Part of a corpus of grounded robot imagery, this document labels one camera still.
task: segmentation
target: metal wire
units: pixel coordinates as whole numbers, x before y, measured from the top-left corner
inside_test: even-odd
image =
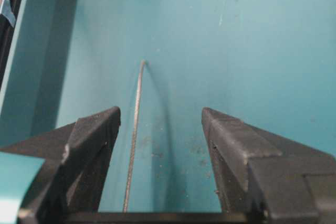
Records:
[[[135,99],[135,109],[134,109],[134,129],[132,133],[132,146],[131,146],[131,155],[130,155],[130,164],[128,167],[128,174],[127,174],[127,184],[126,184],[126,191],[125,191],[125,198],[124,198],[124,205],[123,205],[123,212],[127,212],[128,202],[130,197],[130,189],[131,189],[131,181],[132,181],[132,173],[133,173],[133,165],[134,165],[134,156],[135,156],[135,142],[137,139],[138,133],[138,119],[139,119],[139,106],[140,106],[140,98],[141,98],[141,82],[142,82],[142,73],[143,67],[145,66],[146,62],[144,60],[141,61],[140,65],[140,72],[138,76],[138,88],[136,89],[137,95]]]

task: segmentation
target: black plastic part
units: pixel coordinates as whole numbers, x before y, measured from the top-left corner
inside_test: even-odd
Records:
[[[109,224],[109,223],[222,223],[222,224],[261,224],[261,215],[212,214],[212,213],[111,213],[78,212],[67,215],[63,224]]]
[[[333,223],[333,156],[210,108],[202,124],[223,211],[258,211],[271,223]]]
[[[58,223],[70,211],[97,211],[119,126],[120,110],[113,107],[1,149],[45,159],[19,222]]]
[[[21,0],[10,0],[12,12],[17,17]],[[6,69],[10,45],[12,43],[14,28],[9,24],[8,20],[0,15],[0,89]]]

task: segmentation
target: black clamp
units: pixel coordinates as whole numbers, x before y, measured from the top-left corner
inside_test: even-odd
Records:
[[[333,156],[204,108],[202,125],[222,210],[270,223],[336,223]]]
[[[97,211],[120,126],[113,107],[0,149],[45,159],[18,213],[19,223],[59,223],[68,212]]]

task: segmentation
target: teal panel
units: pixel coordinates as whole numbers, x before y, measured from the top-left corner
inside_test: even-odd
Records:
[[[15,224],[21,202],[44,159],[0,152],[0,223]]]
[[[219,211],[204,106],[336,154],[335,7],[336,0],[27,0],[0,132],[14,142],[118,105],[122,124],[100,210],[121,211],[145,59],[129,209]]]

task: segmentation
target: scratch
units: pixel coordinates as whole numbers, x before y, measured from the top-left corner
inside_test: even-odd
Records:
[[[221,18],[219,19],[219,24],[218,24],[218,26],[221,26],[222,23],[223,23],[223,13],[221,14]]]
[[[222,26],[222,23],[223,23],[223,14],[224,14],[224,11],[225,11],[225,7],[226,7],[226,0],[223,1],[221,16],[219,18],[219,23],[218,23],[219,27]]]

